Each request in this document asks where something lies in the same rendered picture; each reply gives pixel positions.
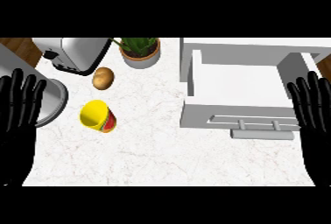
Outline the yellow cup with red print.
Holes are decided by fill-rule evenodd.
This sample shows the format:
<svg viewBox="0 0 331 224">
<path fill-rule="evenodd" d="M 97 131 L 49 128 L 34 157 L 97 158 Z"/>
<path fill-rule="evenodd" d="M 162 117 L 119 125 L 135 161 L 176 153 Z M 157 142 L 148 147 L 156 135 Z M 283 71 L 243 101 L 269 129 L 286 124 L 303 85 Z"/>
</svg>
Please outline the yellow cup with red print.
<svg viewBox="0 0 331 224">
<path fill-rule="evenodd" d="M 85 105 L 79 118 L 86 127 L 102 133 L 110 133 L 116 129 L 117 117 L 102 100 L 94 100 Z"/>
</svg>

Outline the silver toaster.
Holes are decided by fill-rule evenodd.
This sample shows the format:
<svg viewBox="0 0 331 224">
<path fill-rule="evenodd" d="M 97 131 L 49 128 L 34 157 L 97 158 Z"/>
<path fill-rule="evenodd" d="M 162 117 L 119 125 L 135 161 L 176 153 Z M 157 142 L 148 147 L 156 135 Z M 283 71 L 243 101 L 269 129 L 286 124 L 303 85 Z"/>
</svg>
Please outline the silver toaster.
<svg viewBox="0 0 331 224">
<path fill-rule="evenodd" d="M 83 76 L 95 72 L 111 45 L 110 38 L 33 38 L 33 42 L 57 70 Z"/>
</svg>

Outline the white cabinet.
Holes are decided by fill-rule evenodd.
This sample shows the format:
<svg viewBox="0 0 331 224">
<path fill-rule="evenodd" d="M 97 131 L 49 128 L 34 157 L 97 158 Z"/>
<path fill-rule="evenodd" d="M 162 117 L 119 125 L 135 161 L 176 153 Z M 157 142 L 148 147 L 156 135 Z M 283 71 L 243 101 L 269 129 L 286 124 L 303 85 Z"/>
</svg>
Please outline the white cabinet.
<svg viewBox="0 0 331 224">
<path fill-rule="evenodd" d="M 331 54 L 331 38 L 181 38 L 181 82 L 194 50 L 204 64 L 277 66 L 289 53 L 311 53 L 318 63 Z"/>
</svg>

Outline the grey round appliance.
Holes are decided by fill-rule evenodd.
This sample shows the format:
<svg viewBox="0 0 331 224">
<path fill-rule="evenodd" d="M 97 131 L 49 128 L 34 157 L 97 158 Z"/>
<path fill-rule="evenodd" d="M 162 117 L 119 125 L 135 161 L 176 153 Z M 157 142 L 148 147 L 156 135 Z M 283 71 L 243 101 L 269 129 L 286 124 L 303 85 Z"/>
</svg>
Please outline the grey round appliance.
<svg viewBox="0 0 331 224">
<path fill-rule="evenodd" d="M 36 75 L 36 80 L 46 80 L 46 89 L 43 93 L 42 109 L 36 126 L 46 126 L 58 118 L 68 103 L 68 88 L 60 80 L 49 79 L 15 55 L 15 53 L 0 43 L 0 78 L 12 75 L 17 68 L 24 71 L 24 77 Z"/>
</svg>

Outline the white open drawer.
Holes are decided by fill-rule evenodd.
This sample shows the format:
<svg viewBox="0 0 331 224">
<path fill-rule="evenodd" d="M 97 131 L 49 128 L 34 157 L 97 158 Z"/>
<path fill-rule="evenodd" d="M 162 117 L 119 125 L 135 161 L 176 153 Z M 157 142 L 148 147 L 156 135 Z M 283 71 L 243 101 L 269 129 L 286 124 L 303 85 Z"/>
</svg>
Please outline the white open drawer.
<svg viewBox="0 0 331 224">
<path fill-rule="evenodd" d="M 317 71 L 308 52 L 292 52 L 277 66 L 215 65 L 191 56 L 181 126 L 201 129 L 299 130 L 287 84 Z"/>
</svg>

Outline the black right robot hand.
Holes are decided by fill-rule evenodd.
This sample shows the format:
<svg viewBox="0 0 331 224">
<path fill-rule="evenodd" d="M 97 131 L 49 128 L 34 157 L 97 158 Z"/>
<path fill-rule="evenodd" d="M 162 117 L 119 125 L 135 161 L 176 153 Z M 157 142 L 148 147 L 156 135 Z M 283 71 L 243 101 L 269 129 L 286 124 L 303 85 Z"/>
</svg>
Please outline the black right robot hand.
<svg viewBox="0 0 331 224">
<path fill-rule="evenodd" d="M 331 186 L 331 83 L 318 78 L 299 77 L 287 84 L 293 96 L 295 114 L 300 126 L 305 168 L 317 186 Z"/>
</svg>

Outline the brown potato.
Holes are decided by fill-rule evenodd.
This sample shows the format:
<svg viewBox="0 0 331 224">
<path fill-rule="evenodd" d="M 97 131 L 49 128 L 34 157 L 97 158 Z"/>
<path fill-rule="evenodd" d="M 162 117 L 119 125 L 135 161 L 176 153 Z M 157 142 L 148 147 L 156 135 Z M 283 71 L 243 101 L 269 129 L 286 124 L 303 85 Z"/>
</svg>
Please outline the brown potato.
<svg viewBox="0 0 331 224">
<path fill-rule="evenodd" d="M 94 75 L 92 84 L 98 90 L 107 90 L 114 82 L 114 72 L 110 68 L 101 67 Z"/>
</svg>

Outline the green plant in grey pot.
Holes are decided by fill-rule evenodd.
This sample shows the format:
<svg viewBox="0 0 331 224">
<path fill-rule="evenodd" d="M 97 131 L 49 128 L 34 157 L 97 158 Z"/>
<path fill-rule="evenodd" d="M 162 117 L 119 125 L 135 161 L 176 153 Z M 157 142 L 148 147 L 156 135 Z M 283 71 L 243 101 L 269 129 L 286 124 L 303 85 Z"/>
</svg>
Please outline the green plant in grey pot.
<svg viewBox="0 0 331 224">
<path fill-rule="evenodd" d="M 113 39 L 128 65 L 136 69 L 153 67 L 162 57 L 162 40 L 159 38 Z"/>
</svg>

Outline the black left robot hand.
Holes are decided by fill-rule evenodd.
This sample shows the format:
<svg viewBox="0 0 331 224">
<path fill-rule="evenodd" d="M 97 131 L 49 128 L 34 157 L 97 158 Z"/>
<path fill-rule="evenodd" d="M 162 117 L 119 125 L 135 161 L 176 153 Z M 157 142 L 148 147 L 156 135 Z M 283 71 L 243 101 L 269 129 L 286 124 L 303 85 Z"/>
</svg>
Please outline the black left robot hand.
<svg viewBox="0 0 331 224">
<path fill-rule="evenodd" d="M 33 169 L 46 86 L 21 68 L 0 78 L 0 187 L 21 186 Z"/>
</svg>

